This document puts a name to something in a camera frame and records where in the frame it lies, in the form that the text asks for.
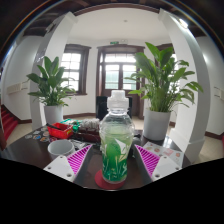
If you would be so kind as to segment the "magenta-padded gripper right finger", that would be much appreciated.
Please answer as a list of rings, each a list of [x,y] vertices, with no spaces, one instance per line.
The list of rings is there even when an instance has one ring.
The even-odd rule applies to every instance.
[[[136,158],[144,184],[157,181],[182,169],[183,153],[174,149],[146,143],[135,146]]]

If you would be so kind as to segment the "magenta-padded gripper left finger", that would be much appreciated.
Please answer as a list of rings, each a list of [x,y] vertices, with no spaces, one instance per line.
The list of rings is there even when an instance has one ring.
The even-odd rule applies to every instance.
[[[58,156],[44,170],[69,182],[82,185],[92,154],[92,146],[87,145],[68,156]]]

